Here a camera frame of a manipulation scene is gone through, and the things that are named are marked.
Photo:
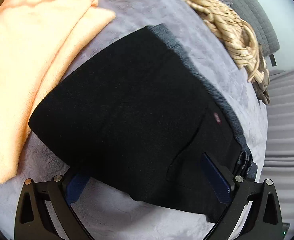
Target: silver bolt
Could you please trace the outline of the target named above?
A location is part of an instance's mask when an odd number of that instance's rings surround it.
[[[271,185],[273,185],[273,181],[271,179],[267,179],[266,180],[266,184],[269,185],[269,186],[271,186]]]
[[[29,185],[30,183],[31,183],[31,179],[26,179],[26,180],[25,180],[25,184],[26,184],[26,185]]]
[[[244,178],[242,176],[236,176],[235,180],[239,183],[242,183],[244,181]]]
[[[61,175],[56,175],[53,180],[56,182],[59,182],[59,181],[61,181],[61,179],[62,179]]]

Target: quilted fabric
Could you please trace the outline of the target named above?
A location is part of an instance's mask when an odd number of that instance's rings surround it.
[[[257,40],[263,45],[263,55],[267,57],[279,50],[275,30],[264,9],[257,0],[233,0],[231,8],[254,29]]]

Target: gray curtain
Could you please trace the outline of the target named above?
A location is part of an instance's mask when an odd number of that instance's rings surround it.
[[[294,235],[294,71],[273,76],[268,87],[268,134],[261,182],[270,178],[277,190],[283,222],[290,223],[285,239]]]

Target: black fabric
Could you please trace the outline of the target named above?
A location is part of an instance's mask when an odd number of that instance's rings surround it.
[[[199,167],[211,152],[231,172],[241,155],[203,84],[150,29],[99,52],[37,106],[30,128],[63,161],[88,159],[91,175],[134,200],[202,213],[226,205]]]

